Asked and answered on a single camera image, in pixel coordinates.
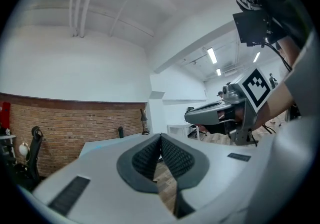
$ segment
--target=person's hand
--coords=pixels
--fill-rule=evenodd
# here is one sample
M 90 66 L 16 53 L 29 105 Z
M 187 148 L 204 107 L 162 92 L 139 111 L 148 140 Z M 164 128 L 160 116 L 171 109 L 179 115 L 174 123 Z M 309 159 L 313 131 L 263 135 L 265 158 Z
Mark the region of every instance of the person's hand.
M 242 122 L 242 120 L 244 119 L 244 109 L 242 107 L 237 107 L 234 111 L 235 113 L 235 121 L 236 122 Z M 219 111 L 218 112 L 218 118 L 223 120 L 225 117 L 225 111 Z M 201 132 L 208 132 L 208 130 L 203 126 L 203 125 L 197 125 L 199 126 L 199 131 Z

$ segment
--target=black label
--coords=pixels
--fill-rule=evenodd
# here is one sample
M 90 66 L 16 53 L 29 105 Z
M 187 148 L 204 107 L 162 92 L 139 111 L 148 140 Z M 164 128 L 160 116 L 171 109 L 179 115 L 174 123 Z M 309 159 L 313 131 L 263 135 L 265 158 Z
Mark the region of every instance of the black label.
M 241 154 L 237 154 L 237 153 L 230 153 L 228 155 L 228 157 L 238 159 L 241 161 L 245 161 L 245 162 L 248 162 L 249 159 L 251 158 L 251 156 L 241 155 Z

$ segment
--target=red brick wall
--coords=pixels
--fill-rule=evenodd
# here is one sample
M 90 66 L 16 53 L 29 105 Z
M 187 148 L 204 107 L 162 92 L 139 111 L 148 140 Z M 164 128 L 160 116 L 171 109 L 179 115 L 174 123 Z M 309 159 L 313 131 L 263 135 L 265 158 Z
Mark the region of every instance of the red brick wall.
M 119 137 L 142 132 L 140 109 L 144 103 L 92 103 L 36 99 L 0 93 L 1 102 L 9 102 L 10 130 L 15 154 L 25 141 L 31 144 L 31 129 L 40 126 L 43 141 L 38 156 L 41 176 L 48 176 L 78 158 L 85 142 Z

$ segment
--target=white desk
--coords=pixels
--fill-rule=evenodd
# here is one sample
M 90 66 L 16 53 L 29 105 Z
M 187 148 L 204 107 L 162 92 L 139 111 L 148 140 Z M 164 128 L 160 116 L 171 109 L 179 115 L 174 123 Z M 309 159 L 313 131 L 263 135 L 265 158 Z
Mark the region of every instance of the white desk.
M 167 125 L 168 133 L 171 133 L 171 128 L 181 128 L 183 136 L 188 138 L 188 128 L 192 126 L 193 124 L 185 123 L 185 124 L 177 124 L 177 125 Z M 200 140 L 199 135 L 199 127 L 196 126 L 196 137 L 198 140 Z
M 133 139 L 135 137 L 140 136 L 141 134 L 133 134 L 129 136 L 124 136 L 123 138 L 115 138 L 109 140 L 95 141 L 95 142 L 86 142 L 80 152 L 79 157 L 82 157 L 84 154 L 88 153 L 91 150 L 99 149 L 104 146 L 110 146 L 116 143 L 122 143 L 127 140 Z

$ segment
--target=white pipe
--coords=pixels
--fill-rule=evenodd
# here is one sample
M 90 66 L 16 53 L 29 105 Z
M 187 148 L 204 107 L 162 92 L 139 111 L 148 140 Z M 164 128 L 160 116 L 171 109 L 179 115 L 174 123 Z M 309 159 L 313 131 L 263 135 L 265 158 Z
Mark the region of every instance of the white pipe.
M 123 3 L 122 7 L 120 8 L 118 14 L 116 15 L 116 18 L 114 19 L 113 25 L 112 25 L 112 27 L 111 27 L 111 29 L 110 29 L 110 32 L 109 32 L 109 37 L 112 37 L 113 32 L 114 32 L 114 29 L 115 29 L 115 24 L 116 24 L 117 21 L 119 20 L 119 17 L 120 17 L 120 15 L 121 15 L 123 9 L 125 8 L 127 2 L 128 2 L 128 0 L 125 0 L 125 2 Z
M 83 38 L 85 36 L 84 32 L 85 32 L 85 24 L 86 24 L 86 17 L 87 17 L 89 2 L 90 2 L 90 0 L 85 0 L 85 3 L 83 5 L 81 24 L 80 24 L 80 37 L 81 38 Z
M 79 17 L 80 2 L 81 0 L 76 0 L 76 3 L 75 3 L 73 36 L 78 36 L 78 17 Z
M 70 28 L 70 34 L 73 37 L 74 35 L 74 30 L 72 26 L 72 4 L 74 0 L 69 0 L 69 28 Z

